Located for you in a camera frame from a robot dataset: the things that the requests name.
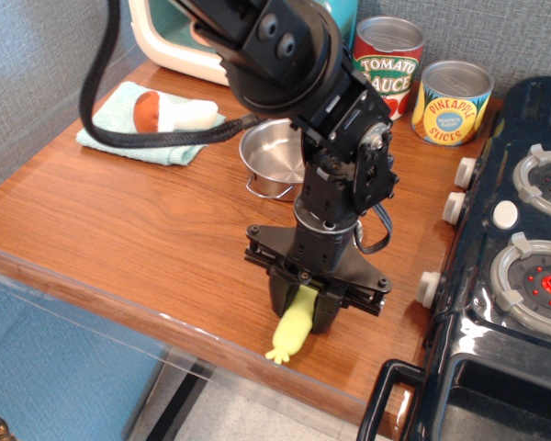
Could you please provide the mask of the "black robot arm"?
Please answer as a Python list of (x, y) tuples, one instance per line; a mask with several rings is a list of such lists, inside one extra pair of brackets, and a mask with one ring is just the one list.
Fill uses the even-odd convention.
[(265, 267), (274, 312), (301, 286), (317, 292), (312, 332), (338, 311), (379, 314), (391, 284), (367, 260), (358, 224), (398, 183), (389, 154), (388, 106), (353, 66), (331, 15), (312, 1), (183, 1), (195, 31), (221, 58), (237, 100), (254, 115), (288, 119), (305, 167), (293, 228), (253, 225), (248, 260)]

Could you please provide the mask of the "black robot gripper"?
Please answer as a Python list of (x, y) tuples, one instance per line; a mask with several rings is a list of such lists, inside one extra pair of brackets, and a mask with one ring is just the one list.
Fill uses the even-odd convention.
[(325, 334), (340, 308), (378, 316), (391, 282), (365, 259), (361, 221), (352, 215), (331, 224), (305, 209), (295, 215), (294, 227), (253, 224), (246, 230), (245, 259), (266, 269), (274, 313), (286, 312), (302, 283), (325, 286), (315, 300), (313, 334)]

